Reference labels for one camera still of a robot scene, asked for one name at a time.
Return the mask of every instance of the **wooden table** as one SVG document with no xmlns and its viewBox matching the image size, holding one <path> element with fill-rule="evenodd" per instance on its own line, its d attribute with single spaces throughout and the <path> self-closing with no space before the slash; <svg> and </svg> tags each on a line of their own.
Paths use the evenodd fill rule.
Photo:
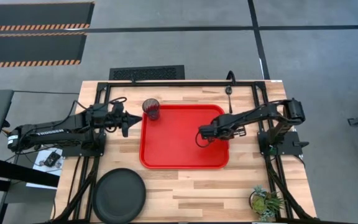
<svg viewBox="0 0 358 224">
<path fill-rule="evenodd" d="M 92 105 L 96 95 L 96 81 L 82 84 L 79 102 Z M 285 99 L 282 82 L 265 81 L 269 101 Z M 251 87 L 234 86 L 231 95 L 233 113 L 254 108 Z M 193 87 L 114 87 L 110 99 L 126 96 L 125 110 L 142 116 L 141 105 L 148 98 L 161 104 L 214 104 L 229 112 L 227 95 L 221 86 Z M 147 188 L 147 200 L 142 213 L 134 222 L 250 222 L 258 220 L 248 205 L 252 188 L 262 184 L 269 189 L 265 162 L 259 152 L 257 124 L 246 126 L 247 136 L 230 140 L 230 159 L 219 170 L 149 170 L 139 161 L 141 123 L 129 130 L 124 138 L 120 131 L 107 135 L 104 156 L 100 158 L 98 179 L 108 171 L 126 167 L 143 178 Z M 283 169 L 289 191 L 307 213 L 315 216 L 313 200 L 303 164 L 294 156 L 282 156 Z M 67 158 L 63 165 L 57 193 L 57 215 L 66 207 L 71 180 L 77 158 Z M 79 166 L 73 195 L 80 179 Z M 80 218 L 85 217 L 85 192 L 81 203 Z M 92 222 L 100 222 L 94 213 Z"/>
</svg>

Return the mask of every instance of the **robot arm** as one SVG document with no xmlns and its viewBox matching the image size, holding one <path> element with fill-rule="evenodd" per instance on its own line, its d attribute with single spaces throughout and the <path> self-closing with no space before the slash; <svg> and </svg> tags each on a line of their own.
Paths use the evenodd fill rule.
<svg viewBox="0 0 358 224">
<path fill-rule="evenodd" d="M 277 107 L 283 106 L 283 114 Z M 245 136 L 245 125 L 264 121 L 277 120 L 276 127 L 268 130 L 269 144 L 276 144 L 283 135 L 293 126 L 305 121 L 302 104 L 295 99 L 272 101 L 259 107 L 239 114 L 222 114 L 214 118 L 209 125 L 199 127 L 202 139 L 230 140 L 234 135 Z"/>
<path fill-rule="evenodd" d="M 283 114 L 279 113 L 278 106 L 283 106 Z M 278 124 L 267 131 L 267 137 L 263 138 L 264 146 L 276 146 L 281 144 L 285 138 L 285 134 L 293 125 L 301 124 L 305 121 L 305 114 L 303 112 L 302 104 L 295 99 L 272 101 L 264 105 L 260 105 L 253 110 L 246 111 L 239 114 L 222 114 L 214 118 L 209 125 L 200 126 L 198 128 L 202 139 L 207 139 L 209 142 L 215 139 L 230 140 L 234 135 L 245 136 L 246 130 L 244 125 L 264 121 L 276 120 Z M 292 142 L 290 147 L 302 148 L 308 142 Z M 296 202 L 291 193 L 282 184 L 277 173 L 274 171 L 270 161 L 269 152 L 264 154 L 267 161 L 267 171 L 269 176 L 277 184 L 278 188 L 284 194 L 288 203 L 293 207 L 295 213 L 300 218 L 312 219 Z"/>
<path fill-rule="evenodd" d="M 9 133 L 7 147 L 15 153 L 41 144 L 56 144 L 62 149 L 78 147 L 81 150 L 97 151 L 104 145 L 105 137 L 96 133 L 95 129 L 104 128 L 114 132 L 121 128 L 122 135 L 128 137 L 128 129 L 142 120 L 141 117 L 124 112 L 123 102 L 110 103 L 113 104 L 110 112 L 108 104 L 95 104 L 61 121 L 18 126 Z"/>
</svg>

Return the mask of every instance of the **black metal frame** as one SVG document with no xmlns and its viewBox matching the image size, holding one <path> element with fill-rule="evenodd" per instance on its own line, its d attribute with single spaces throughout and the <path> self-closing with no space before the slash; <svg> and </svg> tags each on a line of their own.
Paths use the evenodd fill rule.
<svg viewBox="0 0 358 224">
<path fill-rule="evenodd" d="M 99 82 L 98 86 L 97 86 L 97 90 L 96 90 L 96 96 L 95 96 L 95 100 L 94 103 L 104 103 L 104 102 L 108 102 L 109 101 L 109 96 L 111 93 L 111 88 L 114 87 L 135 87 L 135 86 L 149 86 L 149 87 L 153 87 L 153 86 L 221 86 L 221 87 L 225 87 L 228 85 L 231 86 L 249 86 L 252 89 L 252 93 L 253 93 L 253 98 L 254 98 L 254 103 L 255 106 L 259 106 L 259 97 L 258 97 L 258 89 L 262 92 L 262 96 L 263 96 L 263 102 L 267 103 L 269 102 L 269 99 L 267 97 L 267 91 L 266 91 L 266 86 L 265 86 L 265 82 L 263 81 L 237 81 L 234 74 L 232 72 L 229 72 L 229 74 L 227 75 L 226 78 L 227 81 L 221 81 L 221 82 L 209 82 L 209 81 L 205 81 L 205 82 L 178 82 L 175 80 L 172 81 L 167 81 L 167 82 L 153 82 L 153 81 L 148 81 L 148 82 L 122 82 L 122 83 L 108 83 L 108 82 Z M 103 102 L 99 102 L 100 96 L 102 91 L 104 90 L 104 100 Z M 269 122 L 269 128 L 273 127 L 273 123 Z M 264 131 L 264 124 L 263 122 L 259 122 L 259 132 Z M 81 168 L 81 174 L 80 174 L 80 186 L 83 184 L 83 182 L 86 179 L 86 171 L 88 170 L 88 164 L 89 164 L 89 157 L 85 157 L 84 161 L 83 161 L 83 165 Z M 99 163 L 99 157 L 95 157 L 94 158 L 94 162 Z M 268 162 L 270 162 L 270 159 L 266 159 L 265 158 L 265 163 L 267 164 Z M 285 182 L 285 174 L 284 174 L 284 170 L 283 170 L 283 166 L 282 166 L 282 160 L 280 158 L 280 155 L 277 156 L 276 158 L 276 165 L 277 165 L 277 169 L 278 169 L 278 174 L 280 177 L 280 180 L 283 182 L 284 185 L 286 185 Z M 275 183 L 273 181 L 273 179 L 268 175 L 268 182 L 269 182 L 269 187 L 271 191 L 276 191 L 275 188 Z M 79 213 L 80 213 L 80 207 L 81 207 L 81 202 L 78 203 L 76 210 L 74 212 L 74 217 L 73 217 L 73 222 L 75 221 L 90 221 L 90 216 L 91 216 L 91 209 L 92 209 L 92 204 L 91 204 L 91 196 L 93 193 L 93 188 L 96 185 L 96 178 L 94 179 L 94 181 L 92 181 L 91 185 L 90 185 L 90 189 L 89 189 L 89 195 L 88 195 L 88 203 L 86 206 L 86 215 L 85 215 L 85 219 L 79 219 Z M 288 218 L 293 218 L 292 215 L 292 209 L 291 206 L 288 204 L 287 201 L 285 201 L 285 210 L 287 213 L 287 217 Z"/>
<path fill-rule="evenodd" d="M 20 180 L 23 182 L 30 182 L 35 184 L 42 184 L 52 187 L 57 187 L 59 183 L 59 176 L 34 170 L 31 168 L 17 165 L 18 156 L 15 157 L 11 164 L 6 161 L 0 161 L 0 177 L 8 178 L 9 180 L 0 180 L 0 191 L 4 192 L 0 202 L 0 224 L 3 223 L 8 203 L 5 202 L 7 192 L 11 186 L 11 180 Z"/>
</svg>

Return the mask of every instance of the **succulent plant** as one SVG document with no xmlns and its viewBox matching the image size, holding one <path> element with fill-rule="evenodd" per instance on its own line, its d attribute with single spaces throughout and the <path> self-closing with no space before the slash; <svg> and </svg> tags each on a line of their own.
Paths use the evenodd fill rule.
<svg viewBox="0 0 358 224">
<path fill-rule="evenodd" d="M 254 187 L 251 207 L 260 215 L 260 221 L 269 222 L 280 211 L 284 200 L 276 192 L 268 192 L 261 185 Z"/>
<path fill-rule="evenodd" d="M 252 210 L 258 214 L 263 214 L 266 211 L 267 205 L 265 199 L 259 195 L 255 195 L 252 198 Z"/>
</svg>

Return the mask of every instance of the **metal bracket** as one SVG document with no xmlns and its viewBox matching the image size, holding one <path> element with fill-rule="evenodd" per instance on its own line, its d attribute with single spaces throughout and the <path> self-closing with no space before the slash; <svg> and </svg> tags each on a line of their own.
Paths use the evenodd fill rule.
<svg viewBox="0 0 358 224">
<path fill-rule="evenodd" d="M 297 132 L 290 131 L 284 135 L 283 141 L 273 146 L 275 153 L 272 153 L 269 145 L 269 134 L 268 132 L 262 131 L 258 133 L 258 143 L 260 153 L 267 156 L 276 155 L 302 155 L 302 148 L 307 146 L 308 142 L 300 142 Z"/>
<path fill-rule="evenodd" d="M 265 82 L 255 82 L 255 85 L 262 91 L 266 90 L 266 83 Z"/>
<path fill-rule="evenodd" d="M 99 147 L 94 150 L 85 150 L 82 149 L 81 146 L 73 146 L 73 147 L 64 147 L 62 151 L 63 157 L 77 157 L 77 156 L 85 156 L 85 157 L 98 157 L 104 154 L 104 147 L 106 145 L 106 134 L 102 134 L 99 137 Z"/>
<path fill-rule="evenodd" d="M 98 83 L 98 86 L 96 87 L 96 92 L 100 93 L 100 91 L 104 90 L 107 87 L 108 83 Z"/>
</svg>

